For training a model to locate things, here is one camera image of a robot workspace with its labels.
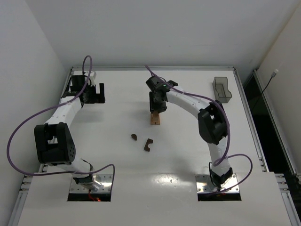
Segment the long light wood block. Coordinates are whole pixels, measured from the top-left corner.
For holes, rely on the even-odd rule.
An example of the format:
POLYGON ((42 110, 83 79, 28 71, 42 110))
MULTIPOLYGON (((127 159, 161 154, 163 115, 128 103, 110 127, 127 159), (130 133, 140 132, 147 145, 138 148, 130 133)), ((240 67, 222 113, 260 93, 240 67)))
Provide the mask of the long light wood block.
POLYGON ((156 117, 155 117, 155 124, 160 125, 160 115, 159 114, 156 115, 156 117))
POLYGON ((155 125, 155 120, 153 119, 152 114, 153 114, 153 113, 150 114, 150 124, 151 124, 151 125, 155 125))

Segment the light wood cube block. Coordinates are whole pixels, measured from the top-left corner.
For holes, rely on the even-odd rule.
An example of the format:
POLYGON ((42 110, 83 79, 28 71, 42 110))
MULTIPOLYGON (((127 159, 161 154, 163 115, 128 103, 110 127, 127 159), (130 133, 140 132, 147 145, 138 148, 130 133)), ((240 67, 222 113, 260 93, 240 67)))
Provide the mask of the light wood cube block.
POLYGON ((153 116, 153 119, 154 119, 154 120, 159 120, 159 113, 158 113, 158 112, 154 112, 154 113, 152 114, 152 116, 153 116))

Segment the grey translucent plastic bin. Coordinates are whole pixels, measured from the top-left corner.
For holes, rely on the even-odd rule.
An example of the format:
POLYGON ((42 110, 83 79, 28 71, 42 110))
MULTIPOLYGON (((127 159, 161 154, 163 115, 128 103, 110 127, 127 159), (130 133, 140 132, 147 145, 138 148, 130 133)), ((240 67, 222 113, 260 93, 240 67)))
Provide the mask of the grey translucent plastic bin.
POLYGON ((228 103, 232 99, 227 77, 215 77, 212 83, 215 99, 221 103, 228 103))

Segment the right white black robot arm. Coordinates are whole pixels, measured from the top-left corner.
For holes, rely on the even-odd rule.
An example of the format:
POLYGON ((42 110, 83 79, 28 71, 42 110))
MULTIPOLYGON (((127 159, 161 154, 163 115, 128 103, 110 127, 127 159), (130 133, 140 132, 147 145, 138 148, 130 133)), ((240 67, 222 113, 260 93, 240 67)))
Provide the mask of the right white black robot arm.
POLYGON ((169 102, 186 110, 198 120, 199 134, 207 142, 210 152, 210 177, 212 183, 220 188, 233 173, 227 160, 230 127, 222 104, 213 100, 204 102, 192 94, 187 94, 178 83, 172 80, 165 82, 154 75, 146 81, 146 85, 150 89, 151 113, 160 114, 166 111, 166 103, 169 102))

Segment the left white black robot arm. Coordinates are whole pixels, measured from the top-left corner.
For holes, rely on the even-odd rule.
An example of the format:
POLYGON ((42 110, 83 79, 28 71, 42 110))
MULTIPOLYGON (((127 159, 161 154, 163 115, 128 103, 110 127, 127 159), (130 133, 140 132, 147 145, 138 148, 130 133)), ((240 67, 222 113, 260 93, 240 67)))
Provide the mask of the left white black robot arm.
POLYGON ((102 188, 101 177, 76 153, 69 127, 85 104, 105 102, 104 84, 95 84, 96 72, 72 75, 60 99, 61 106, 44 124, 34 128, 37 157, 40 163, 56 166, 73 174, 76 184, 96 192, 102 188))

